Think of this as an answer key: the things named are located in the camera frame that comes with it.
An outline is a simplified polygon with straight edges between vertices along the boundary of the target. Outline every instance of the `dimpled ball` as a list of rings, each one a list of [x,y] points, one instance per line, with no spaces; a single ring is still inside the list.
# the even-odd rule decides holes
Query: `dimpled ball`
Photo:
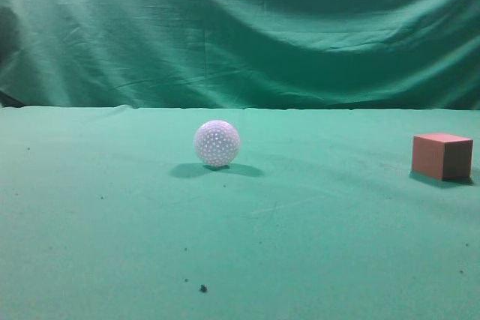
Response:
[[[195,152],[205,164],[221,167],[230,164],[240,149],[240,135],[231,124],[223,120],[204,123],[193,139]]]

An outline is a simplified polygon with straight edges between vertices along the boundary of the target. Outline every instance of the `green tablecloth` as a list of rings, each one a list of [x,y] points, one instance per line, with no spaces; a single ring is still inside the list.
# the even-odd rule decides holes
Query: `green tablecloth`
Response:
[[[234,124],[211,171],[192,140]],[[480,112],[0,111],[0,318],[480,318]],[[472,137],[471,181],[410,173]],[[207,293],[199,292],[206,285]]]

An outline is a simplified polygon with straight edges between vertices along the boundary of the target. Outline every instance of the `green backdrop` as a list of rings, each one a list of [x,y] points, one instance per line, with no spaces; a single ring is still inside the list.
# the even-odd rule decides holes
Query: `green backdrop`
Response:
[[[46,106],[480,109],[480,0],[0,0],[0,91]]]

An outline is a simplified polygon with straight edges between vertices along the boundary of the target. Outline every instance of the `red cube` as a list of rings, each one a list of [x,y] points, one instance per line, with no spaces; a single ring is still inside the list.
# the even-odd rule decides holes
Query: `red cube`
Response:
[[[445,133],[413,137],[412,170],[444,181],[469,178],[473,139]]]

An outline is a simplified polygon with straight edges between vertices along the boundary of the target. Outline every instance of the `pink block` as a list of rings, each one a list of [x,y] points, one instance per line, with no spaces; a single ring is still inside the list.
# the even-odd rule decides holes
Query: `pink block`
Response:
[[[444,181],[469,178],[473,140],[445,133],[413,137],[412,170]]]

